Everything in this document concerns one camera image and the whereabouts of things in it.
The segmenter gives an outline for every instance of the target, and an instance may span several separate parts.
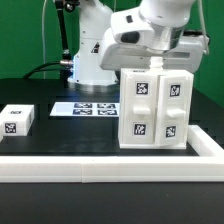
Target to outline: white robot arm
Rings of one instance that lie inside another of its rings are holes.
[[[106,70],[148,68],[164,57],[164,68],[195,72],[204,51],[203,36],[183,36],[195,0],[142,0],[139,7],[113,13],[103,37],[100,66]]]

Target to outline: white frame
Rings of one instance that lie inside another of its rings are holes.
[[[200,127],[188,142],[199,156],[0,156],[0,182],[224,181],[224,151]]]

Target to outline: green wall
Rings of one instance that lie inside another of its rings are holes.
[[[113,0],[102,0],[113,8]],[[135,7],[140,0],[117,0],[117,11]],[[0,78],[20,78],[43,63],[41,15],[44,0],[1,0],[0,9]],[[224,106],[224,1],[203,0],[207,33],[211,36],[210,55],[204,56],[194,85],[208,97]],[[65,13],[71,52],[78,50],[78,12]],[[48,0],[46,11],[47,61],[61,59],[61,42],[57,14],[53,0]],[[192,10],[189,28],[200,29],[197,4]],[[34,77],[43,78],[43,74]],[[56,72],[47,73],[57,78]]]

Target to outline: white block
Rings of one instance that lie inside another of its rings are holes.
[[[186,144],[193,74],[164,70],[160,76],[155,143]]]
[[[186,149],[193,74],[122,69],[121,148]]]
[[[0,116],[3,136],[26,136],[34,120],[34,105],[7,105]]]
[[[118,138],[122,148],[153,143],[157,77],[146,69],[121,70]]]

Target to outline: white cube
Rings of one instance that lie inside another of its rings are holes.
[[[0,119],[3,136],[26,136],[34,120],[34,105],[7,105]]]

